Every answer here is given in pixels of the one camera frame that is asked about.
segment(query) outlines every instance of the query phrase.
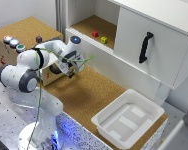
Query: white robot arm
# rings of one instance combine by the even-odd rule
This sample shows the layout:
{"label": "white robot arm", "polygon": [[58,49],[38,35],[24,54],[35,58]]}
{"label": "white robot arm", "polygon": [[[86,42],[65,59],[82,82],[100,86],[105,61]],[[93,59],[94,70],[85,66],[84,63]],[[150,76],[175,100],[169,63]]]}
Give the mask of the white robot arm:
{"label": "white robot arm", "polygon": [[[16,66],[3,65],[0,67],[0,82],[9,88],[9,98],[15,104],[24,107],[37,108],[39,106],[40,88],[36,87],[36,71],[38,70],[38,65],[39,68],[42,69],[46,67],[50,61],[50,53],[46,50],[42,50],[41,48],[50,49],[52,53],[57,53],[63,56],[63,58],[57,56],[58,60],[56,64],[58,64],[57,66],[64,74],[70,76],[70,63],[76,70],[83,70],[83,61],[71,61],[83,60],[83,56],[80,53],[81,40],[79,37],[71,37],[68,45],[65,45],[58,38],[53,38],[50,41],[40,43],[36,45],[35,48],[20,53],[17,57]],[[52,146],[49,146],[49,139],[51,139],[52,135],[57,130],[56,116],[63,111],[62,102],[47,91],[42,90],[41,98],[41,114],[39,116],[39,123],[36,126],[32,142],[30,144],[30,147],[34,150],[48,150],[49,147]],[[19,150],[22,150],[21,147],[23,147],[24,150],[24,147],[25,145],[27,146],[29,139],[24,140],[24,138],[21,137],[20,139],[23,140],[19,142]],[[57,142],[53,149],[60,149],[59,143],[60,142]]]}

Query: cable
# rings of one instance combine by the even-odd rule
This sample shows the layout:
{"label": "cable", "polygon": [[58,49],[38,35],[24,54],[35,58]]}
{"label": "cable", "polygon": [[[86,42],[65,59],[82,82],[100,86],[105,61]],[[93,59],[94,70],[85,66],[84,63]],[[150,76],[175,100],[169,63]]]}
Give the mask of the cable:
{"label": "cable", "polygon": [[54,55],[57,55],[57,56],[59,56],[59,57],[65,59],[65,60],[73,61],[73,62],[86,62],[86,61],[88,61],[88,60],[93,59],[93,58],[96,56],[96,55],[93,55],[93,56],[91,56],[91,57],[89,57],[89,58],[87,58],[87,59],[84,59],[84,60],[72,60],[72,59],[65,58],[65,57],[63,57],[63,56],[61,56],[61,55],[59,55],[59,54],[53,52],[53,51],[50,50],[50,49],[47,49],[47,48],[40,48],[40,50],[47,50],[47,51],[49,51],[49,52],[52,52]]}
{"label": "cable", "polygon": [[40,74],[40,67],[39,67],[39,62],[38,62],[38,52],[36,51],[36,62],[37,62],[37,65],[38,65],[38,72],[39,72],[39,81],[40,81],[40,99],[39,99],[39,105],[38,105],[38,113],[37,113],[37,118],[36,118],[36,123],[34,125],[34,129],[31,133],[31,137],[30,137],[30,140],[29,140],[29,143],[28,143],[28,146],[27,146],[27,150],[29,149],[29,144],[32,140],[32,136],[34,134],[34,130],[36,128],[36,125],[38,123],[38,118],[39,118],[39,114],[40,114],[40,107],[41,107],[41,94],[42,94],[42,82],[41,82],[41,74]]}

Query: yellow object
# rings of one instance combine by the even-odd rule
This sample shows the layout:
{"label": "yellow object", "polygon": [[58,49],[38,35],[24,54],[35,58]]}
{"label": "yellow object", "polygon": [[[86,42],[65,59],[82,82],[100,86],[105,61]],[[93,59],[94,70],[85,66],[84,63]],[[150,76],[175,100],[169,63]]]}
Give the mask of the yellow object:
{"label": "yellow object", "polygon": [[107,43],[107,38],[106,37],[102,37],[101,38],[101,43],[106,44]]}

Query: brown work surface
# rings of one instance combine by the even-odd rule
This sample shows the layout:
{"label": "brown work surface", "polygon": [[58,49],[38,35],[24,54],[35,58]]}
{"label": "brown work surface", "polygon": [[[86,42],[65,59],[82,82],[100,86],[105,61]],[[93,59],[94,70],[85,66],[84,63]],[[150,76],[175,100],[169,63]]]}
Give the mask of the brown work surface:
{"label": "brown work surface", "polygon": [[3,42],[3,38],[6,35],[11,35],[14,39],[18,39],[20,44],[24,44],[27,49],[30,49],[37,44],[37,36],[41,36],[43,41],[49,40],[52,37],[62,36],[60,32],[49,27],[34,17],[29,17],[6,27],[0,28],[1,42]]}
{"label": "brown work surface", "polygon": [[[91,118],[125,92],[125,89],[87,66],[72,79],[63,76],[44,89],[63,102],[66,113],[114,150],[117,149],[98,133],[96,126],[91,122]],[[167,115],[163,115],[131,150],[142,148],[166,119]]]}
{"label": "brown work surface", "polygon": [[[102,37],[106,37],[108,42],[105,44],[106,46],[114,49],[115,38],[116,38],[116,30],[117,26],[103,20],[97,16],[92,16],[86,20],[83,20],[77,24],[72,25],[72,28],[82,32],[83,34],[97,40],[101,41]],[[98,31],[99,36],[93,37],[92,32]]]}

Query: brown box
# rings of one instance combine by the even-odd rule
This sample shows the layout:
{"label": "brown box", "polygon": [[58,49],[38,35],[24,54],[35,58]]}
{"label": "brown box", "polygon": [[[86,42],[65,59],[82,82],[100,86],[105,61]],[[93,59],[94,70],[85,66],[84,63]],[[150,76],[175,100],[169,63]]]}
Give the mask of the brown box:
{"label": "brown box", "polygon": [[[9,45],[3,43],[3,38],[6,35],[11,35],[14,39],[18,39],[20,44],[24,44],[27,49],[31,49],[37,44],[36,37],[38,36],[41,36],[43,41],[49,40],[53,37],[60,37],[63,40],[63,35],[60,32],[34,17],[26,18],[3,27],[0,29],[0,66],[3,64],[16,65],[18,56],[15,49],[11,49]],[[43,68],[43,85],[48,85],[62,75],[63,74],[53,74],[50,71],[49,66]]]}

